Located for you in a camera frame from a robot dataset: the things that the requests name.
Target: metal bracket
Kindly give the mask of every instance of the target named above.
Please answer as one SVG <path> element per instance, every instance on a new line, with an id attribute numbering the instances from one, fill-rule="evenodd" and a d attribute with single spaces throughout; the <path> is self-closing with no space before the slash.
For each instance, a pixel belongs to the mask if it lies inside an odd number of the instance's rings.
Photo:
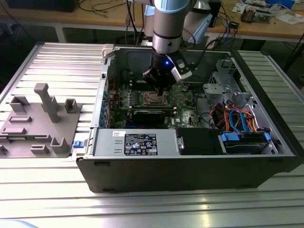
<path id="1" fill-rule="evenodd" d="M 101 54 L 103 58 L 107 58 L 107 55 L 114 52 L 114 44 L 104 44 Z"/>

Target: electronic equipment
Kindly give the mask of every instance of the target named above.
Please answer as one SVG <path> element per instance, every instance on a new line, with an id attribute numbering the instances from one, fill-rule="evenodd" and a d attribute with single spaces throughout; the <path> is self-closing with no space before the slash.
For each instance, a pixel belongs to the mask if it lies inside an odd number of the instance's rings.
<path id="1" fill-rule="evenodd" d="M 252 53 L 209 51 L 195 76 L 159 96 L 141 79 L 150 48 L 106 52 L 101 97 L 76 160 L 91 191 L 256 188 L 302 163 L 302 146 L 249 69 L 255 62 L 245 61 Z"/>
<path id="2" fill-rule="evenodd" d="M 6 0 L 12 9 L 55 10 L 73 12 L 79 0 Z"/>

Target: blue latch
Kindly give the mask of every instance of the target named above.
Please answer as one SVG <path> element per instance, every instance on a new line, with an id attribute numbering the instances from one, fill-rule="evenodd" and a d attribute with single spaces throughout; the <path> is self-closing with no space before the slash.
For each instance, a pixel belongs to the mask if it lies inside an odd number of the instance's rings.
<path id="1" fill-rule="evenodd" d="M 268 142 L 271 141 L 271 136 L 270 136 L 269 133 L 265 133 L 264 136 L 265 136 L 265 138 L 267 139 Z"/>
<path id="2" fill-rule="evenodd" d="M 222 138 L 223 142 L 239 141 L 239 137 L 237 133 L 223 133 L 220 137 Z"/>
<path id="3" fill-rule="evenodd" d="M 75 149 L 78 149 L 78 148 L 84 148 L 84 142 L 83 141 L 74 141 L 74 144 L 73 144 L 73 147 Z"/>

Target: floor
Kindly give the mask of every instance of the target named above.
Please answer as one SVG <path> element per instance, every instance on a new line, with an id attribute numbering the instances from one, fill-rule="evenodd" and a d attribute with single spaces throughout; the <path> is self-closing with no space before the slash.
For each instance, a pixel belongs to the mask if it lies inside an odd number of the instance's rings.
<path id="1" fill-rule="evenodd" d="M 25 26 L 24 28 L 37 41 L 57 42 L 55 30 L 51 27 Z M 35 42 L 21 29 L 21 27 L 14 26 L 13 30 L 14 34 L 12 36 L 7 36 L 7 34 L 2 34 L 0 36 L 0 90 L 2 90 L 9 82 L 35 44 Z M 69 43 L 103 44 L 114 42 L 116 44 L 125 44 L 124 31 L 98 30 L 97 37 L 94 37 L 91 29 L 66 28 L 65 33 Z M 204 39 L 204 41 L 198 44 L 197 47 L 204 47 L 206 40 L 207 39 Z M 233 46 L 229 44 L 225 49 L 240 49 L 242 43 L 243 40 L 236 39 Z M 282 42 L 267 41 L 261 50 L 269 53 L 280 67 L 284 67 L 292 51 L 292 47 L 289 47 L 290 49 L 288 49 Z M 299 88 L 302 86 L 299 84 L 297 79 L 298 76 L 304 72 L 303 62 L 304 56 L 302 55 L 287 72 L 289 77 Z"/>

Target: wire bundle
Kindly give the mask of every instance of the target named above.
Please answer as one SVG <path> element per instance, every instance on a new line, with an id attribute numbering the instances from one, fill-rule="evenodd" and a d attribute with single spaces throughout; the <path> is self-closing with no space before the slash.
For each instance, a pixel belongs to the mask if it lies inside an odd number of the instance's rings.
<path id="1" fill-rule="evenodd" d="M 235 125 L 232 121 L 232 114 L 240 116 L 240 119 Z M 248 130 L 254 133 L 258 132 L 255 126 L 255 117 L 247 110 L 241 110 L 233 106 L 228 106 L 224 111 L 224 120 L 226 124 L 226 131 L 230 131 L 230 128 L 233 128 L 234 130 L 236 130 L 236 132 L 240 133 L 240 130 L 237 128 L 237 125 L 240 123 L 241 120 L 243 124 L 243 129 L 246 132 L 248 132 Z"/>

